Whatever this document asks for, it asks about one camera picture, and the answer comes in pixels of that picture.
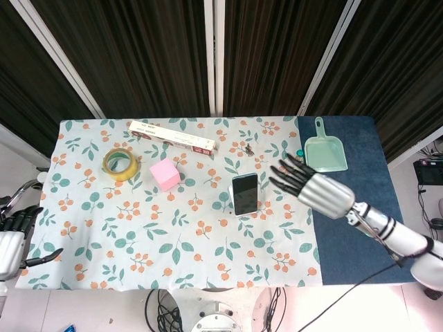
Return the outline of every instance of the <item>pink sponge block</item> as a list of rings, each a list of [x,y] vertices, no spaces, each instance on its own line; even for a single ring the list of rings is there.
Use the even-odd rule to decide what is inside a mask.
[[[164,192],[180,182],[179,171],[169,159],[163,159],[151,166],[150,171]]]

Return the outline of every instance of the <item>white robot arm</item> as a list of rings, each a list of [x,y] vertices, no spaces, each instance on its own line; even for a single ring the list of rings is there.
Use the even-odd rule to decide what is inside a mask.
[[[345,216],[350,225],[383,245],[395,261],[414,259],[413,277],[428,288],[443,291],[443,243],[414,232],[367,203],[356,203],[350,188],[317,173],[290,155],[288,158],[296,167],[280,160],[286,173],[271,166],[288,184],[270,178],[274,185],[331,219]]]

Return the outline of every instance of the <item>white box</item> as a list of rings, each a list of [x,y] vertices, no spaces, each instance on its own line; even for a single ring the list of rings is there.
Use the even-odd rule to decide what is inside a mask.
[[[154,126],[149,123],[132,121],[129,130],[134,136],[143,137],[147,140],[157,140],[208,156],[212,156],[215,149],[214,140]]]

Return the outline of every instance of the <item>dark fabric backdrop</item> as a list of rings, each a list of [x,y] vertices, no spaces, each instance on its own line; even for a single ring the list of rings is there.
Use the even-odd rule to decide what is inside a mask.
[[[297,113],[346,0],[226,0],[224,115]]]
[[[0,122],[50,156],[60,121],[92,114],[9,1],[0,31]]]
[[[306,115],[372,116],[388,161],[440,128],[442,2],[362,1]]]
[[[209,116],[203,0],[32,3],[108,118]]]

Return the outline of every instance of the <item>packing tape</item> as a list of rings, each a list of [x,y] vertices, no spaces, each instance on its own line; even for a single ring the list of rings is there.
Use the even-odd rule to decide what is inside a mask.
[[[125,161],[125,168],[122,171],[115,171],[118,164]],[[103,158],[103,169],[116,181],[126,181],[133,177],[138,170],[138,163],[134,155],[126,149],[112,149]]]

